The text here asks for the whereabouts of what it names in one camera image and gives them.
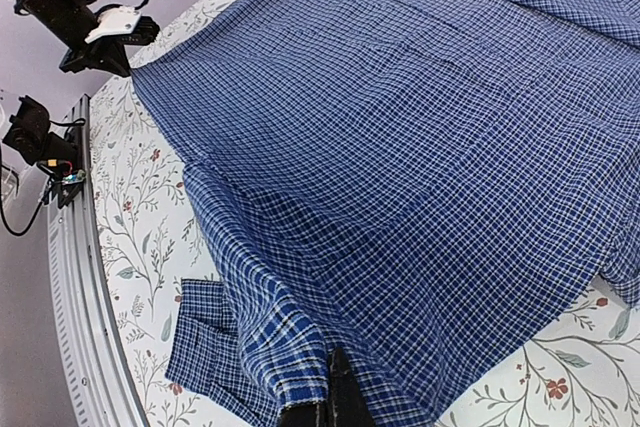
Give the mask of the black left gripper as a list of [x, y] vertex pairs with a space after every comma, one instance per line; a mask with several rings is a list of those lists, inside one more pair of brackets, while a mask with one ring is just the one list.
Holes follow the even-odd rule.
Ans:
[[69, 49], [59, 69], [64, 73], [98, 70], [122, 78], [131, 76], [131, 67], [124, 45], [118, 40], [102, 38], [77, 49]]

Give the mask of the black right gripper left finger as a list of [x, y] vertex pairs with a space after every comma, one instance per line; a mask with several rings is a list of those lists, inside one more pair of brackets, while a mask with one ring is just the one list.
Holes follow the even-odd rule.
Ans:
[[278, 418], [278, 427], [327, 427], [329, 425], [325, 402], [296, 405], [284, 409]]

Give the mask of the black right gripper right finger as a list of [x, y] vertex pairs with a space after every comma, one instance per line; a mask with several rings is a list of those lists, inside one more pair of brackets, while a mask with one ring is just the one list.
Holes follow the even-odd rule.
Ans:
[[349, 359], [341, 347], [332, 352], [329, 360], [326, 425], [330, 427], [375, 426]]

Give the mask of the blue checkered button shirt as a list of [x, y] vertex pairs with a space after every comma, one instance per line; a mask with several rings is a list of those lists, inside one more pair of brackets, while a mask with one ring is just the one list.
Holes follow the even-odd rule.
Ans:
[[237, 0], [132, 74], [218, 270], [168, 379], [429, 426], [601, 276], [639, 301], [638, 0]]

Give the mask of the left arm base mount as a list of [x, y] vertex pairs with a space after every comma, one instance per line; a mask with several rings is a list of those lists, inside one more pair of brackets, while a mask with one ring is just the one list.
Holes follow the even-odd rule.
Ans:
[[19, 108], [9, 116], [2, 142], [17, 151], [29, 166], [51, 180], [51, 198], [62, 209], [81, 192], [86, 180], [83, 117], [55, 122], [49, 111], [29, 96], [18, 98]]

